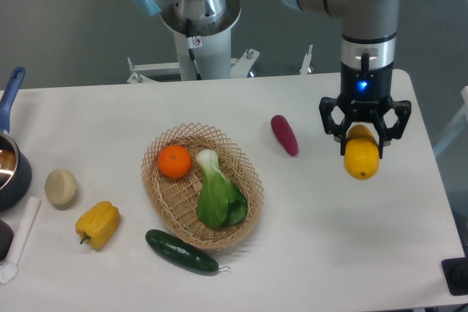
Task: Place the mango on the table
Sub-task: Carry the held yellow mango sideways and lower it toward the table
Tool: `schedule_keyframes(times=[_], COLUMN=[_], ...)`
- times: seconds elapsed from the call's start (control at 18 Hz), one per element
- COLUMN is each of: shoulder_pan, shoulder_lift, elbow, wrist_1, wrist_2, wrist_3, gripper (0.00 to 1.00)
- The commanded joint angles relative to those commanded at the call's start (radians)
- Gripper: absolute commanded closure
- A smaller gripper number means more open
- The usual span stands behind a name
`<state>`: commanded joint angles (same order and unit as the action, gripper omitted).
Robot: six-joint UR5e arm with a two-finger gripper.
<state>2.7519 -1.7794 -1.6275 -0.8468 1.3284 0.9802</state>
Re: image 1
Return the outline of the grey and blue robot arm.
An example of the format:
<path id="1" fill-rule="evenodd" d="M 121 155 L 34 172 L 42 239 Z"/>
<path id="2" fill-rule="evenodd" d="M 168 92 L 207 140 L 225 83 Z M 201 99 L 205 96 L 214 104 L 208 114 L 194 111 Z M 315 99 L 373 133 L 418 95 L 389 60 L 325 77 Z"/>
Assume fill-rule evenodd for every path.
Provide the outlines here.
<path id="1" fill-rule="evenodd" d="M 225 79 L 231 69 L 231 30 L 239 0 L 131 0 L 143 13 L 160 15 L 172 31 L 183 80 Z M 399 0 L 282 0 L 300 11 L 342 21 L 341 88 L 320 100 L 324 130 L 341 146 L 350 126 L 370 123 L 379 149 L 399 139 L 411 113 L 408 101 L 390 95 Z"/>

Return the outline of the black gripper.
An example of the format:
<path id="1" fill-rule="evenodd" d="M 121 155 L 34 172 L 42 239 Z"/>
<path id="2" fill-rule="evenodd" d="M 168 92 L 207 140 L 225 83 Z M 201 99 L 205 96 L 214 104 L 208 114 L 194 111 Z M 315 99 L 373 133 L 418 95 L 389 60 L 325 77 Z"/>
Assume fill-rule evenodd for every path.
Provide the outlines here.
<path id="1" fill-rule="evenodd" d="M 392 140 L 400 140 L 412 113 L 409 100 L 394 101 L 390 97 L 393 64 L 383 68 L 362 72 L 341 63 L 341 91 L 337 98 L 324 96 L 319 111 L 326 134 L 332 134 L 340 144 L 340 155 L 345 154 L 347 131 L 352 122 L 372 123 L 378 135 L 379 158 L 384 147 Z M 343 113 L 340 124 L 333 119 L 332 112 L 339 108 Z M 385 116 L 392 112 L 392 126 Z"/>

